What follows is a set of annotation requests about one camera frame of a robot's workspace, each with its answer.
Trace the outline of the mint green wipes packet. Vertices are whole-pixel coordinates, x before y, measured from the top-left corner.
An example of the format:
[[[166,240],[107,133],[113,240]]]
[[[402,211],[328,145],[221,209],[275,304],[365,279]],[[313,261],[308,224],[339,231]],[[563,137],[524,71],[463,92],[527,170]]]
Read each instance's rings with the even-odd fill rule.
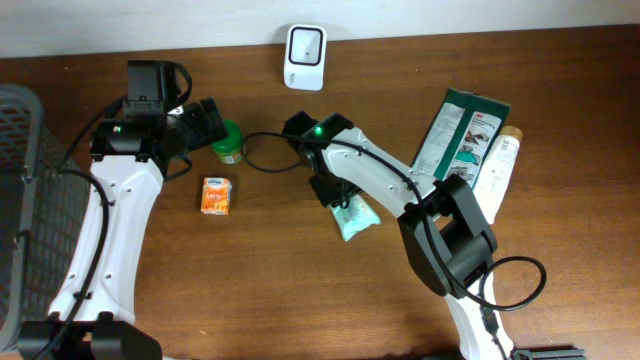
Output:
[[[360,195],[354,195],[346,208],[331,207],[331,212],[345,242],[367,228],[381,224],[380,217]]]

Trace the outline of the green lid jar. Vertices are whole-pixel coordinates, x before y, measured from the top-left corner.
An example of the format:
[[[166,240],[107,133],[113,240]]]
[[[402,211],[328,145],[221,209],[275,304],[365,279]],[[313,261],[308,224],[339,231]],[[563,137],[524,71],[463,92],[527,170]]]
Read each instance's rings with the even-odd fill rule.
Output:
[[[211,148],[224,164],[237,164],[243,159],[244,136],[238,124],[225,120],[228,136],[211,144]]]

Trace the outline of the orange tissue pack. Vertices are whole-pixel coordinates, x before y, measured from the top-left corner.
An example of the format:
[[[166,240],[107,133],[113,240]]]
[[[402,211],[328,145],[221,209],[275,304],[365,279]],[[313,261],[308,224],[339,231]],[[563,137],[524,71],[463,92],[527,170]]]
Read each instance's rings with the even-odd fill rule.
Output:
[[[231,205],[232,184],[227,178],[206,177],[203,181],[201,212],[227,215]]]

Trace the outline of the dark green 3M package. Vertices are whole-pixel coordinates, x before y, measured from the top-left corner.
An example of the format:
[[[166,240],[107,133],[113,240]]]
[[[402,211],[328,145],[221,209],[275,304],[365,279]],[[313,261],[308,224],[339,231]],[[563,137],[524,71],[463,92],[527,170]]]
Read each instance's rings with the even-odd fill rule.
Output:
[[[456,175],[473,187],[510,110],[504,102],[449,88],[412,169],[439,180]]]

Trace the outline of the white tube with tan cap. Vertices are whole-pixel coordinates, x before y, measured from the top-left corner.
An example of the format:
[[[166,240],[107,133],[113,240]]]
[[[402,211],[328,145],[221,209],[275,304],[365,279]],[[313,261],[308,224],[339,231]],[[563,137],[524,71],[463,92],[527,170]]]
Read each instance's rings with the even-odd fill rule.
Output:
[[[480,169],[473,193],[490,225],[505,197],[522,139],[519,128],[503,127]]]

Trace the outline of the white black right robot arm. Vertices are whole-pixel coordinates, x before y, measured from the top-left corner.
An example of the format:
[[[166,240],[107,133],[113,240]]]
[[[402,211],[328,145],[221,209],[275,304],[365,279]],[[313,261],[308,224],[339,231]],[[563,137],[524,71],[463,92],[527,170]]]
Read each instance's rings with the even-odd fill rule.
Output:
[[[493,272],[496,237],[470,186],[456,175],[438,180],[371,143],[352,121],[333,113],[322,121],[299,112],[282,133],[301,162],[313,171],[310,183],[325,207],[346,207],[361,192],[380,203],[398,222],[406,255],[416,276],[444,298],[459,336],[460,359],[583,359],[570,347],[523,349],[507,335],[500,315],[537,298],[545,269],[532,294],[498,305]]]

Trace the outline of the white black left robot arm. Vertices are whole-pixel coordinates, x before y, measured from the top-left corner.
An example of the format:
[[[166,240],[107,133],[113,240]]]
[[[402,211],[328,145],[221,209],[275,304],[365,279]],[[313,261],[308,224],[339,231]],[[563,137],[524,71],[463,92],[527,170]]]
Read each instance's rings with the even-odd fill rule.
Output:
[[[127,100],[121,119],[100,121],[88,172],[89,201],[66,278],[46,319],[25,322],[25,359],[161,359],[160,343],[135,325],[134,288],[152,207],[169,163],[227,137],[213,98],[187,105]]]

